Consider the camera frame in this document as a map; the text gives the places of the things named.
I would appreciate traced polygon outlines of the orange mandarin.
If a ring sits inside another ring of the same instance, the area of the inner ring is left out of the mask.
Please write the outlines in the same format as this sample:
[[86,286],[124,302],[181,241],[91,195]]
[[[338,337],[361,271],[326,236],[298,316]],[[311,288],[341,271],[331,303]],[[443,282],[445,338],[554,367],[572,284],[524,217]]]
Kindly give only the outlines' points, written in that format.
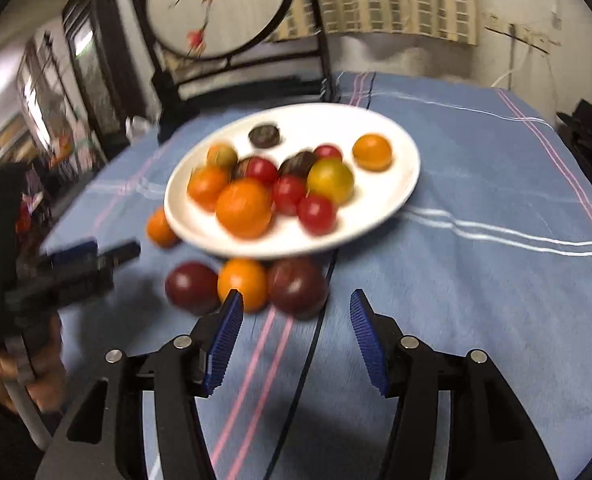
[[190,177],[186,194],[204,211],[214,212],[221,192],[230,182],[230,171],[219,166],[196,168]]
[[242,295],[244,311],[252,313],[268,304],[268,278],[264,266],[255,260],[231,259],[218,275],[217,292],[221,301],[231,290]]

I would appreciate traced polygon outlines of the large orange top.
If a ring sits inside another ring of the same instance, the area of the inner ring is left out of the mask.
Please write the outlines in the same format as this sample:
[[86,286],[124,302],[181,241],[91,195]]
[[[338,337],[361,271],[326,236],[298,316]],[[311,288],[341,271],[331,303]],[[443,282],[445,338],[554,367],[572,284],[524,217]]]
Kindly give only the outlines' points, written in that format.
[[230,235],[254,240],[270,228],[273,218],[271,192],[255,179],[236,180],[220,193],[215,215]]

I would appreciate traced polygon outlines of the small yellow-green longan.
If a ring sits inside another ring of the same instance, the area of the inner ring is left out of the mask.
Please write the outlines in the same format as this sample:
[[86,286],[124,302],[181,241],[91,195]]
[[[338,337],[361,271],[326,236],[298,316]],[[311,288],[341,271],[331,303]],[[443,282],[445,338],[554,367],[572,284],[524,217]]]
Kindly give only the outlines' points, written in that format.
[[208,148],[206,155],[206,165],[233,168],[238,163],[238,152],[227,143],[215,143]]

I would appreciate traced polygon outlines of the dark passion fruit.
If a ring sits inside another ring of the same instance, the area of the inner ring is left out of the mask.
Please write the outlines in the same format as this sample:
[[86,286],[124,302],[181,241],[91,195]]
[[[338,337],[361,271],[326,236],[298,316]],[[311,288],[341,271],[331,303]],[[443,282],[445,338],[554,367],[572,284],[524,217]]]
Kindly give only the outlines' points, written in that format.
[[231,178],[233,181],[244,179],[246,177],[246,171],[248,164],[250,162],[250,157],[244,157],[238,161],[238,163],[234,166],[231,172]]

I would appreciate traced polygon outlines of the wrinkled passion fruit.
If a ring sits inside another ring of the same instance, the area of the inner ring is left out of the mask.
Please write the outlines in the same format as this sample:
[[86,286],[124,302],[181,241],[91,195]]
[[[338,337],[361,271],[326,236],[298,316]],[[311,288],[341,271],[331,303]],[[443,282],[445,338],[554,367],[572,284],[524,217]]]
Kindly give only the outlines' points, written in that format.
[[281,176],[295,176],[301,179],[307,179],[311,167],[318,159],[319,157],[312,151],[300,151],[293,156],[287,157],[282,162],[279,173]]
[[256,125],[249,131],[248,140],[255,148],[261,150],[273,148],[281,142],[280,129],[275,124]]

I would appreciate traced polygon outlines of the yellow-green tomato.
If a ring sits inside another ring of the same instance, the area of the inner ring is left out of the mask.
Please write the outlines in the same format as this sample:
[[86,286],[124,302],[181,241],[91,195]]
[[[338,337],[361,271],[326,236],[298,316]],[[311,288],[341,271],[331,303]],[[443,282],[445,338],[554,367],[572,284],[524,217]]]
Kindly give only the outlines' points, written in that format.
[[340,159],[321,158],[309,171],[307,188],[310,193],[343,205],[354,195],[354,173]]

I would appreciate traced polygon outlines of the yellow-orange citrus front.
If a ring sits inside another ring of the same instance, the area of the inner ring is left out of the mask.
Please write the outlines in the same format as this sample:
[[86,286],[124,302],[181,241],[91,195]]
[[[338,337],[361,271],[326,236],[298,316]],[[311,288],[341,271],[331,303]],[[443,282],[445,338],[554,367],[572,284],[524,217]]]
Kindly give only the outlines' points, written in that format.
[[352,146],[354,162],[368,171],[385,171],[392,164],[392,146],[384,136],[367,133]]

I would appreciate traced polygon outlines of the small red tomato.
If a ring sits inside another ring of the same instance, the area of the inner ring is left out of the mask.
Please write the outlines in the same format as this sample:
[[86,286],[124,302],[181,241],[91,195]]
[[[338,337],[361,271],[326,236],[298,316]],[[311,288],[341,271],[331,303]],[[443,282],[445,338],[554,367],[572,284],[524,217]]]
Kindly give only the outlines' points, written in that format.
[[272,188],[280,175],[279,169],[270,159],[260,156],[249,159],[244,174],[246,178],[256,180],[266,188]]

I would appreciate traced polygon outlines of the small orange by plate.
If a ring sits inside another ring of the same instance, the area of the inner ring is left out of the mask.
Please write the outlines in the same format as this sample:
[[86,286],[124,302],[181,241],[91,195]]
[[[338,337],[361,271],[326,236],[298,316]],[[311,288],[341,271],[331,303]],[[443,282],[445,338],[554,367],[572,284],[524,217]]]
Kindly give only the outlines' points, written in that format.
[[146,235],[156,246],[164,249],[174,247],[179,241],[176,233],[170,228],[164,208],[156,209],[147,220]]

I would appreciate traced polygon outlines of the dark purple tomato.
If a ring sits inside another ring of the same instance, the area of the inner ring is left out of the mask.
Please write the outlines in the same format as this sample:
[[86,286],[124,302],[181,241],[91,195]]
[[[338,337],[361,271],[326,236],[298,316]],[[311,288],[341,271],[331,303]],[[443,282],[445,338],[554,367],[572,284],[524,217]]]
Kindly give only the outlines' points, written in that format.
[[268,271],[268,298],[281,312],[306,320],[317,315],[328,299],[328,281],[309,257],[281,259]]
[[218,310],[218,275],[197,261],[181,263],[165,280],[167,299],[177,308],[201,316]]

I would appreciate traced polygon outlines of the blue striped tablecloth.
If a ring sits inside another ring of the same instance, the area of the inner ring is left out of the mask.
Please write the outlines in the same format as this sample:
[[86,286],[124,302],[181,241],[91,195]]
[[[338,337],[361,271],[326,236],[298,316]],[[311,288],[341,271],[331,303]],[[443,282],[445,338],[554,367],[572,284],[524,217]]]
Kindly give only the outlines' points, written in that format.
[[243,323],[223,385],[200,401],[221,479],[372,479],[396,410],[371,385],[349,319],[363,289],[407,334],[485,350],[563,479],[592,479],[592,186],[512,94],[343,74],[345,103],[405,128],[421,155],[410,203],[322,259],[320,318]]

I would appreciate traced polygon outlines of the dark purple tomato right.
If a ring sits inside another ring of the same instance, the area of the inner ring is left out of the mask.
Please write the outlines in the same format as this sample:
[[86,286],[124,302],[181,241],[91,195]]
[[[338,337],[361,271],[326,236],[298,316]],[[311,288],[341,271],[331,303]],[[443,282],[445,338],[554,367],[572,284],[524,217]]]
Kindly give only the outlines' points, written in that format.
[[317,315],[328,299],[328,281],[309,257],[281,259],[268,271],[268,298],[281,312],[306,320]]

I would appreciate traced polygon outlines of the dark framed painting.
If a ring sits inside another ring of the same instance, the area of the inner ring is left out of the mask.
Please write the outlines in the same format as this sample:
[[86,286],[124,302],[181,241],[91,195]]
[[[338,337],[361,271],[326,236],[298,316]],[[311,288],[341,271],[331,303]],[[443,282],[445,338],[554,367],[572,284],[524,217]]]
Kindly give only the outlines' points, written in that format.
[[117,0],[68,0],[62,20],[88,123],[112,159],[129,145],[126,121],[146,112]]

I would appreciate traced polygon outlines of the white round plate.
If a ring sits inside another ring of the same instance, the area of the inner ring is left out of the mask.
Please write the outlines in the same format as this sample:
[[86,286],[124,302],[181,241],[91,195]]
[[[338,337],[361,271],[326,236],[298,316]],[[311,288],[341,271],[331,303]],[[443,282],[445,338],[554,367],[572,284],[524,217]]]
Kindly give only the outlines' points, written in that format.
[[223,258],[322,252],[389,219],[420,169],[410,134],[380,114],[283,106],[191,148],[168,180],[165,216],[182,240]]

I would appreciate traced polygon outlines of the wall power strip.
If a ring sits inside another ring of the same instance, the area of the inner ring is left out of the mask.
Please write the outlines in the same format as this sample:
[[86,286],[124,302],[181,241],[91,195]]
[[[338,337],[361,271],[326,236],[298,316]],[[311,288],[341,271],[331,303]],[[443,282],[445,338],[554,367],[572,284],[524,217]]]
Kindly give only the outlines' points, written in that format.
[[550,53],[552,41],[549,36],[527,25],[510,23],[495,13],[484,13],[482,14],[482,26],[488,32],[513,38],[515,41],[527,44],[542,53]]

